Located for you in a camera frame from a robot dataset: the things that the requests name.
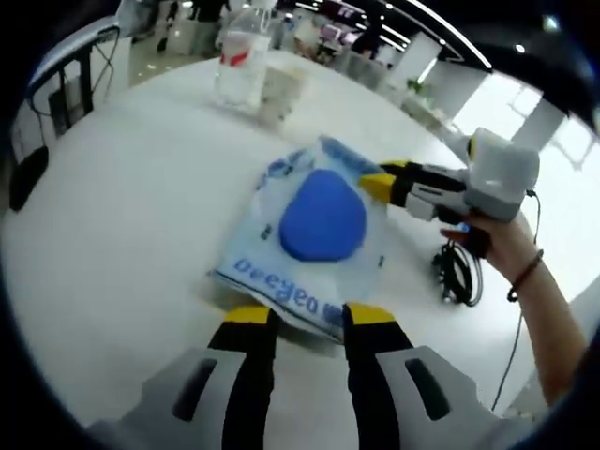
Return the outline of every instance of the human hand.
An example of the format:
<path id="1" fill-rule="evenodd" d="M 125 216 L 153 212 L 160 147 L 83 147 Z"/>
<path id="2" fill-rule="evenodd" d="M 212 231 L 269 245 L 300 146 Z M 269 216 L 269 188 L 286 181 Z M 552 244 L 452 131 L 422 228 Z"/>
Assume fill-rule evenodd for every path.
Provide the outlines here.
<path id="1" fill-rule="evenodd" d="M 486 217 L 468 217 L 465 223 L 489 234 L 490 245 L 486 259 L 511 284 L 535 258 L 537 248 L 532 231 L 520 212 L 509 223 Z M 464 242 L 467 235 L 455 230 L 442 230 L 441 233 L 459 244 Z"/>

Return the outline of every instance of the ceiling light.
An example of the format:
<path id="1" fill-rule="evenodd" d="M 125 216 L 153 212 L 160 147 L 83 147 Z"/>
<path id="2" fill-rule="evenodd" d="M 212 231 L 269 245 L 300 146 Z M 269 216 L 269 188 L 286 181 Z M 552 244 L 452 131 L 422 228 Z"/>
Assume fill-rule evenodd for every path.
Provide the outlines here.
<path id="1" fill-rule="evenodd" d="M 399 50 L 400 52 L 404 52 L 404 49 L 402 47 L 400 47 L 399 45 L 396 44 L 396 42 L 394 42 L 392 39 L 385 37 L 384 35 L 380 35 L 379 38 L 383 41 L 386 42 L 388 44 L 390 44 L 392 47 L 394 47 L 396 50 Z"/>
<path id="2" fill-rule="evenodd" d="M 418 21 L 417 19 L 415 19 L 412 15 L 407 14 L 402 9 L 396 9 L 396 12 L 398 14 L 402 14 L 409 21 L 411 21 L 412 23 L 418 25 L 421 29 L 425 30 L 424 32 L 427 31 L 428 35 L 431 36 L 431 38 L 436 39 L 436 40 L 440 40 L 442 38 L 441 36 L 437 35 L 431 28 L 428 28 L 424 23 L 422 23 L 421 21 Z M 452 52 L 454 54 L 454 56 L 452 56 L 452 57 L 451 56 L 445 56 L 445 61 L 449 61 L 449 62 L 453 62 L 453 63 L 462 63 L 462 62 L 465 61 L 465 58 L 462 56 L 462 54 L 459 53 L 459 52 L 457 52 L 457 50 L 454 47 L 452 47 L 452 44 L 450 44 L 449 42 L 446 42 L 446 48 L 450 52 Z"/>
<path id="3" fill-rule="evenodd" d="M 484 66 L 486 66 L 486 68 L 491 68 L 491 64 L 489 63 L 488 59 L 481 52 L 479 52 L 477 50 L 477 48 L 466 37 L 464 37 L 464 35 L 462 33 L 460 33 L 454 26 L 452 26 L 446 19 L 444 19 L 442 16 L 440 16 L 437 12 L 435 12 L 432 9 L 423 5 L 418 0 L 406 0 L 406 1 L 412 5 L 415 5 L 417 8 L 421 9 L 423 12 L 425 12 L 426 14 L 431 16 L 433 19 L 435 19 L 436 21 L 441 23 L 443 26 L 445 26 L 448 29 L 448 31 L 450 31 L 450 33 L 452 33 L 454 36 L 456 36 L 458 38 L 458 40 L 460 40 L 460 42 L 465 44 L 467 46 L 467 48 L 469 50 L 471 50 L 474 53 L 474 55 L 479 58 L 479 60 L 484 64 Z"/>
<path id="4" fill-rule="evenodd" d="M 306 3 L 296 3 L 296 6 L 300 7 L 300 8 L 304 8 L 304 9 L 310 9 L 311 11 L 319 10 L 317 7 L 314 7 L 312 5 L 307 5 Z"/>
<path id="5" fill-rule="evenodd" d="M 433 67 L 435 66 L 435 63 L 437 63 L 438 60 L 436 58 L 433 58 L 431 60 L 431 62 L 427 65 L 427 67 L 425 67 L 425 70 L 423 70 L 423 73 L 421 75 L 419 75 L 419 78 L 416 79 L 416 82 L 421 84 L 422 82 L 425 81 L 425 78 L 428 77 L 429 72 L 433 69 Z"/>
<path id="6" fill-rule="evenodd" d="M 390 28 L 387 25 L 383 26 L 383 29 L 385 31 L 387 31 L 390 35 L 394 35 L 395 37 L 397 37 L 398 39 L 403 40 L 404 42 L 406 42 L 407 44 L 410 44 L 411 42 L 409 41 L 409 39 L 406 36 L 402 36 L 398 31 L 393 30 L 392 28 Z"/>
<path id="7" fill-rule="evenodd" d="M 548 31 L 549 33 L 561 29 L 559 20 L 554 16 L 544 16 L 544 23 L 542 26 L 544 27 L 544 30 Z"/>

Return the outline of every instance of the person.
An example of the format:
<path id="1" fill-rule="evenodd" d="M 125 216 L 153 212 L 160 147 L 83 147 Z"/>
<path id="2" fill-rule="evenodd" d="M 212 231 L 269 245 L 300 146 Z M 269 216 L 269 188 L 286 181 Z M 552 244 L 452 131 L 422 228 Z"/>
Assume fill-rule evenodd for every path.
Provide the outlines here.
<path id="1" fill-rule="evenodd" d="M 327 24 L 324 16 L 315 14 L 303 19 L 293 32 L 296 53 L 311 61 L 317 59 L 317 48 L 321 39 L 321 29 Z"/>
<path id="2" fill-rule="evenodd" d="M 229 0 L 194 0 L 194 2 L 194 7 L 198 5 L 200 8 L 197 12 L 197 20 L 201 25 L 198 27 L 194 52 L 203 57 L 212 57 L 218 52 L 219 31 L 225 31 L 221 29 L 221 10 L 225 7 L 231 13 L 232 7 Z M 231 17 L 227 18 L 225 23 L 229 23 L 230 20 Z"/>
<path id="3" fill-rule="evenodd" d="M 285 16 L 283 19 L 276 21 L 272 39 L 272 46 L 274 50 L 281 49 L 281 46 L 283 45 L 283 39 L 285 38 L 286 33 L 290 30 L 291 24 L 292 19 Z"/>
<path id="4" fill-rule="evenodd" d="M 169 5 L 169 13 L 167 14 L 167 22 L 174 21 L 177 17 L 177 12 L 179 12 L 179 3 L 177 3 L 176 1 L 173 1 Z"/>
<path id="5" fill-rule="evenodd" d="M 548 406 L 553 406 L 574 384 L 587 347 L 585 338 L 554 276 L 539 259 L 524 216 L 519 214 L 510 223 L 470 217 L 467 223 L 489 234 L 487 260 L 516 288 L 542 391 Z M 442 234 L 459 243 L 466 238 L 464 232 Z"/>
<path id="6" fill-rule="evenodd" d="M 379 53 L 382 41 L 380 35 L 383 33 L 382 10 L 378 6 L 373 6 L 367 12 L 368 28 L 352 44 L 353 52 L 362 54 L 368 59 L 374 60 Z"/>
<path id="7" fill-rule="evenodd" d="M 221 18 L 223 7 L 232 12 L 229 0 L 193 0 L 192 13 L 198 22 L 217 23 Z"/>

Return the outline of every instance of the floor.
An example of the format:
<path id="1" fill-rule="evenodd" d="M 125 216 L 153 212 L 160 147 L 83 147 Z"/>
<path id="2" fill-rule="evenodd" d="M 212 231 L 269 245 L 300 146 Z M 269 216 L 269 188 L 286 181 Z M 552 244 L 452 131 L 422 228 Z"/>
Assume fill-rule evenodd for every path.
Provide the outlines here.
<path id="1" fill-rule="evenodd" d="M 203 60 L 199 55 L 157 52 L 158 39 L 154 36 L 140 40 L 131 46 L 129 56 L 129 85 L 135 86 L 174 68 Z"/>

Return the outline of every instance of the cable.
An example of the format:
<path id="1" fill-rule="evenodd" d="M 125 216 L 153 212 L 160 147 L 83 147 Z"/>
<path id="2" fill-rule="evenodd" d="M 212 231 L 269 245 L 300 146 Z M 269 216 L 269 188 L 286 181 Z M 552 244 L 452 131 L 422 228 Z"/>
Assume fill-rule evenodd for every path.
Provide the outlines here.
<path id="1" fill-rule="evenodd" d="M 442 298 L 474 307 L 481 300 L 484 284 L 479 258 L 474 257 L 461 245 L 448 240 L 434 258 L 432 265 L 442 285 Z M 476 291 L 473 295 L 473 271 Z"/>
<path id="2" fill-rule="evenodd" d="M 542 214 L 542 204 L 540 203 L 540 198 L 537 196 L 535 191 L 528 190 L 527 196 L 534 197 L 537 201 L 537 223 L 535 224 L 535 234 L 533 235 L 533 242 L 537 243 L 537 234 L 540 231 L 540 217 Z M 496 409 L 496 405 L 498 405 L 498 400 L 500 399 L 500 395 L 503 392 L 504 383 L 506 382 L 506 377 L 508 376 L 510 367 L 513 365 L 513 360 L 515 359 L 515 353 L 517 352 L 518 337 L 521 333 L 521 325 L 522 324 L 523 324 L 523 312 L 521 311 L 518 315 L 517 334 L 515 335 L 515 342 L 513 343 L 513 349 L 510 352 L 510 356 L 508 358 L 508 364 L 506 365 L 506 369 L 504 370 L 504 374 L 502 375 L 502 379 L 500 381 L 500 386 L 498 386 L 498 392 L 496 393 L 496 398 L 494 398 L 494 402 L 491 405 L 492 411 L 494 411 Z"/>
<path id="3" fill-rule="evenodd" d="M 33 98 L 33 96 L 28 97 L 26 100 L 27 100 L 27 104 L 29 105 L 29 108 L 31 108 L 31 110 L 34 113 L 36 113 L 38 115 L 45 115 L 46 117 L 52 117 L 53 116 L 49 112 L 43 112 L 43 111 L 40 111 L 38 108 L 36 108 L 36 105 L 34 104 L 34 98 Z"/>
<path id="4" fill-rule="evenodd" d="M 41 116 L 36 112 L 37 123 L 39 124 L 39 134 L 41 135 L 41 143 L 42 145 L 46 145 L 46 137 L 44 136 L 44 126 L 41 123 Z"/>
<path id="5" fill-rule="evenodd" d="M 111 83 L 113 82 L 113 75 L 114 75 L 113 58 L 114 58 L 114 53 L 116 52 L 116 47 L 119 44 L 119 37 L 120 37 L 120 35 L 121 35 L 121 30 L 117 29 L 116 30 L 116 37 L 114 38 L 114 44 L 112 45 L 111 54 L 108 57 L 102 51 L 102 49 L 99 48 L 99 46 L 97 44 L 94 44 L 94 47 L 102 55 L 102 57 L 104 58 L 104 61 L 106 61 L 106 64 L 104 65 L 104 67 L 100 71 L 100 74 L 98 75 L 98 77 L 96 79 L 96 82 L 94 83 L 94 86 L 92 87 L 92 95 L 94 95 L 94 93 L 96 92 L 96 89 L 98 88 L 98 85 L 99 85 L 100 81 L 102 80 L 102 77 L 104 77 L 104 74 L 106 73 L 106 70 L 108 70 L 108 68 L 110 68 L 111 69 L 111 75 L 109 76 L 109 80 L 108 80 L 108 83 L 106 85 L 106 91 L 105 91 L 105 94 L 104 94 L 105 98 L 108 96 L 109 89 L 111 88 Z"/>

